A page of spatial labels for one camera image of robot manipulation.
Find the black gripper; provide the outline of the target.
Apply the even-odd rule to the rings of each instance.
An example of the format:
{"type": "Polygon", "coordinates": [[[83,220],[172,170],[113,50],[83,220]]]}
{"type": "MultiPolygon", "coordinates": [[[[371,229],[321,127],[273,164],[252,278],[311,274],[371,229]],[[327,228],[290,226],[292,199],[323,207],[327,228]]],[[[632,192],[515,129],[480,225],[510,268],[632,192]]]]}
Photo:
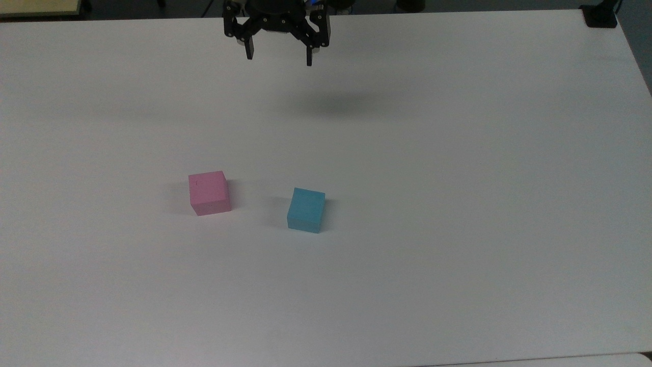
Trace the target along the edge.
{"type": "Polygon", "coordinates": [[[254,55],[253,37],[260,30],[291,33],[306,49],[307,66],[313,54],[330,43],[331,27],[327,6],[305,6],[303,1],[247,1],[224,3],[222,18],[226,37],[244,45],[247,60],[254,55]],[[245,23],[238,23],[242,12],[249,14],[245,23]]]}

